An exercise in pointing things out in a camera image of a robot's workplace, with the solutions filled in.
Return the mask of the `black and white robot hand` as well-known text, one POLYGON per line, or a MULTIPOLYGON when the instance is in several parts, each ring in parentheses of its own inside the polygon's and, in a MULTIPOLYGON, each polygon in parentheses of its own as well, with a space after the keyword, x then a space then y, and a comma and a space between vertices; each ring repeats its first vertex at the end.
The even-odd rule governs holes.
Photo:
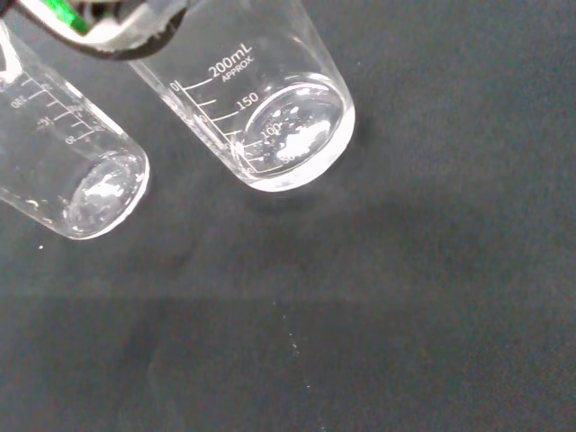
POLYGON ((97 59, 134 60, 163 49, 176 35, 190 3, 185 0, 15 0, 15 12, 48 35, 97 59))

